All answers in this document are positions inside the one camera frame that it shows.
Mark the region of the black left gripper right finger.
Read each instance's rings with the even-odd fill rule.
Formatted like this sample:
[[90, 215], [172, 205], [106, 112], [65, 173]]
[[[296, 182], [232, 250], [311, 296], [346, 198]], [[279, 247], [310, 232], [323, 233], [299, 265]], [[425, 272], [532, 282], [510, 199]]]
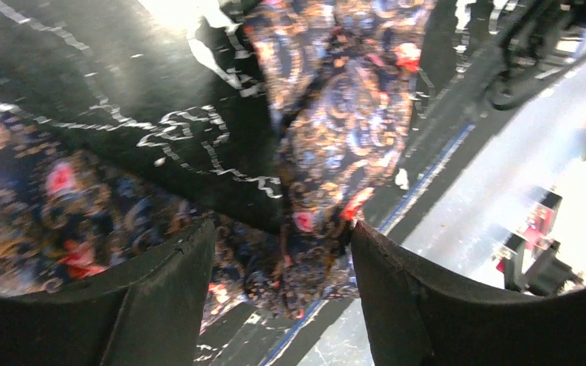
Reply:
[[586, 288], [561, 297], [502, 290], [364, 223], [351, 248], [376, 365], [586, 365]]

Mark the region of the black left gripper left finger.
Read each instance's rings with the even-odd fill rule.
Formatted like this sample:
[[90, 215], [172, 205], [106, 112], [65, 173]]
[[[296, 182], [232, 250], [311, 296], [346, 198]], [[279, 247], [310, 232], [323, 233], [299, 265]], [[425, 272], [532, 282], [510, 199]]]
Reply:
[[0, 365], [190, 365], [214, 247], [202, 220], [61, 291], [0, 297]]

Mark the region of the dark paisley red-dotted tie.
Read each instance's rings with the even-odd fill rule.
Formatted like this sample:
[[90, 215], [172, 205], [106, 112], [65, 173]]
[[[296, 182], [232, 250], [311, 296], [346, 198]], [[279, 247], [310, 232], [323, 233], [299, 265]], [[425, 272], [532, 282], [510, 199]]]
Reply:
[[203, 311], [357, 297], [432, 1], [0, 1], [0, 293], [214, 224]]

